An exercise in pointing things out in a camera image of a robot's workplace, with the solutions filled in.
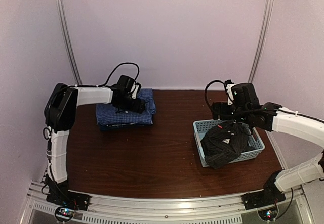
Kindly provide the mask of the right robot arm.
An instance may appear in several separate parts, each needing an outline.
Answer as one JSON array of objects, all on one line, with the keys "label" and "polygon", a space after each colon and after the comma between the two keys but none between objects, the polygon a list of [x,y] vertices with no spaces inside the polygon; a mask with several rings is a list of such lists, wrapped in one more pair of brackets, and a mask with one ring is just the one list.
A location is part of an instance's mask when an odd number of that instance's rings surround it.
[{"label": "right robot arm", "polygon": [[[289,134],[323,146],[323,120],[292,111],[276,103],[261,105],[252,83],[223,83],[227,102],[208,103],[214,119],[236,120],[249,127]],[[323,180],[323,153],[287,170],[273,173],[263,190],[242,196],[246,209],[284,201],[284,192],[314,180]]]}]

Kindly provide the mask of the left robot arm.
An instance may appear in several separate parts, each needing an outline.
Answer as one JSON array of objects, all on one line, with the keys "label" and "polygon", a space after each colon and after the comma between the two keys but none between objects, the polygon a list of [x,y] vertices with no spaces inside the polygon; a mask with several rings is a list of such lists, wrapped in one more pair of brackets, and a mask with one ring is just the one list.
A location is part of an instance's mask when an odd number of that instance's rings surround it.
[{"label": "left robot arm", "polygon": [[152,125],[156,113],[153,90],[142,88],[126,75],[112,86],[57,84],[44,109],[46,127],[43,135],[48,141],[48,196],[62,206],[73,201],[68,191],[66,148],[76,110],[82,105],[96,106],[96,119],[102,130]]}]

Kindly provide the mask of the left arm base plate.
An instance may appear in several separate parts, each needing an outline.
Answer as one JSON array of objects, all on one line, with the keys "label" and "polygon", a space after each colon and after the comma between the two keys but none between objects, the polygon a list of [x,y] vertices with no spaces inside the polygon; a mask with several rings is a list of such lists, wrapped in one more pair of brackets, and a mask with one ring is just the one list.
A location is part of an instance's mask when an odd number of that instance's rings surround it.
[{"label": "left arm base plate", "polygon": [[90,202],[90,196],[77,192],[68,192],[70,200],[60,200],[53,193],[49,193],[46,201],[58,205],[54,211],[54,217],[59,222],[71,221],[77,211],[87,211]]}]

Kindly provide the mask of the blue checked shirt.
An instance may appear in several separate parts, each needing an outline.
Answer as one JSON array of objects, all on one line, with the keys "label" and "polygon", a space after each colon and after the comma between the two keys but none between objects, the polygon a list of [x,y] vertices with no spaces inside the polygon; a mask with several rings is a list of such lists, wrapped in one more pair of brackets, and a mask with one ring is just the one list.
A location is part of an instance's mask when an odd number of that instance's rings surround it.
[{"label": "blue checked shirt", "polygon": [[115,125],[152,125],[153,115],[156,113],[156,105],[153,99],[153,89],[141,89],[138,98],[145,101],[145,110],[143,113],[119,110],[112,104],[97,104],[96,119],[102,126]]}]

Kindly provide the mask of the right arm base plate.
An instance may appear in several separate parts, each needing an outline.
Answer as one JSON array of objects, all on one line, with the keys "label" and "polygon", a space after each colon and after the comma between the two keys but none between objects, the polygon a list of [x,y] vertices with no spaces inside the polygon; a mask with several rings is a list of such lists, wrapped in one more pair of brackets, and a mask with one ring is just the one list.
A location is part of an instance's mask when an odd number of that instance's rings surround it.
[{"label": "right arm base plate", "polygon": [[257,209],[258,217],[265,222],[279,217],[278,203],[286,199],[282,192],[274,194],[270,190],[246,193],[241,198],[245,210]]}]

